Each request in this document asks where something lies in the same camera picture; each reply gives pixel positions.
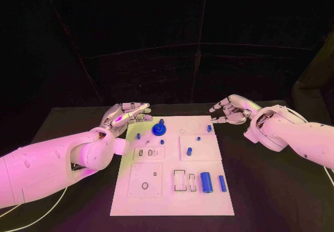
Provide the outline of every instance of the robotic arm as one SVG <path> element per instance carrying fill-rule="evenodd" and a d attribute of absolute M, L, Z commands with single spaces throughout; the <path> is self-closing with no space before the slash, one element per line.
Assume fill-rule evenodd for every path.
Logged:
<path fill-rule="evenodd" d="M 334 169 L 334 127 L 308 122 L 306 118 L 285 106 L 262 108 L 239 95 L 231 95 L 212 108 L 211 112 L 223 108 L 225 115 L 213 118 L 213 123 L 242 124 L 251 119 L 245 137 L 274 151 L 287 145 L 301 157 Z"/>
<path fill-rule="evenodd" d="M 91 131 L 32 144 L 0 157 L 0 208 L 49 196 L 103 170 L 114 154 L 126 154 L 128 141 L 117 137 L 128 124 L 153 120 L 146 115 L 149 106 L 117 104 Z"/>

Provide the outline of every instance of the table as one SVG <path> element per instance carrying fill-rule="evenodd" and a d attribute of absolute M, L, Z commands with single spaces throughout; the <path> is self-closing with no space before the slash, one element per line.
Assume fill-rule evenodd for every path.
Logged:
<path fill-rule="evenodd" d="M 287 105 L 284 101 L 258 104 Z M 152 115 L 209 115 L 212 106 L 159 104 L 152 106 Z M 91 130 L 107 110 L 108 107 L 54 108 L 33 143 Z M 323 166 L 301 158 L 290 147 L 278 153 L 254 144 L 244 137 L 247 128 L 248 123 L 215 125 L 235 216 L 111 217 L 121 162 L 116 155 L 110 166 L 68 188 L 54 211 L 22 231 L 334 231 L 334 188 Z M 10 212 L 0 219 L 0 231 L 33 222 L 62 192 Z"/>

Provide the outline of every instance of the blue object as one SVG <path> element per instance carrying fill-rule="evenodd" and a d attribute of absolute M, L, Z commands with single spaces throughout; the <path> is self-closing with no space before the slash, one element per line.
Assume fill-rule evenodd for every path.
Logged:
<path fill-rule="evenodd" d="M 190 156 L 190 155 L 192 155 L 192 151 L 193 151 L 193 148 L 192 148 L 192 147 L 189 147 L 189 148 L 187 148 L 187 156 Z"/>
<path fill-rule="evenodd" d="M 166 134 L 166 125 L 163 123 L 157 123 L 152 128 L 152 132 L 157 136 L 162 136 Z"/>
<path fill-rule="evenodd" d="M 212 182 L 211 182 L 211 173 L 208 173 L 208 172 L 200 173 L 200 181 L 202 181 L 203 193 L 213 192 Z"/>
<path fill-rule="evenodd" d="M 222 191 L 226 192 L 225 177 L 222 175 L 219 176 L 219 181 L 221 181 Z"/>

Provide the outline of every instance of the cable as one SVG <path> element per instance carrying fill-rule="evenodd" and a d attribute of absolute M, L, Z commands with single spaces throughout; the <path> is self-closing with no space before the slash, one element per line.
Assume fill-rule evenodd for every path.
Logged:
<path fill-rule="evenodd" d="M 330 173 L 329 173 L 329 171 L 327 171 L 326 166 L 324 166 L 324 169 L 326 169 L 327 176 L 329 176 L 329 178 L 330 178 L 330 180 L 331 180 L 331 183 L 333 183 L 333 186 L 334 186 L 334 181 L 333 181 L 333 178 L 331 178 L 331 176 L 330 176 Z"/>
<path fill-rule="evenodd" d="M 22 204 L 19 204 L 13 209 L 10 209 L 0 217 L 3 217 L 9 212 L 12 212 Z"/>
<path fill-rule="evenodd" d="M 9 230 L 9 231 L 5 231 L 5 232 L 13 232 L 13 231 L 22 230 L 22 229 L 28 228 L 29 226 L 32 226 L 32 225 L 49 214 L 49 212 L 51 212 L 51 211 L 54 210 L 54 208 L 56 207 L 56 205 L 58 205 L 61 199 L 64 198 L 64 194 L 65 194 L 65 192 L 67 192 L 67 189 L 68 189 L 68 187 L 65 188 L 65 190 L 64 190 L 64 192 L 62 192 L 62 195 L 61 195 L 61 198 L 58 199 L 58 202 L 56 202 L 55 205 L 52 206 L 51 210 L 46 212 L 46 214 L 45 214 L 38 220 L 36 220 L 33 223 L 31 223 L 29 225 L 20 227 L 20 228 L 18 228 L 18 229 L 12 229 L 12 230 Z"/>

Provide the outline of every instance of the white board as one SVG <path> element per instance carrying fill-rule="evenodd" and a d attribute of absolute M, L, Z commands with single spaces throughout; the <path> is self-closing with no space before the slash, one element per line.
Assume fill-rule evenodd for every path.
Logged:
<path fill-rule="evenodd" d="M 152 128 L 160 119 L 167 132 L 156 136 Z M 111 216 L 235 215 L 215 129 L 212 125 L 208 132 L 208 125 L 211 116 L 175 116 L 154 117 L 153 122 L 128 126 L 131 144 L 120 166 Z M 190 146 L 193 153 L 187 156 Z M 149 150 L 159 155 L 149 156 Z M 202 172 L 211 173 L 212 193 L 203 193 Z M 221 175 L 226 192 L 221 189 Z"/>

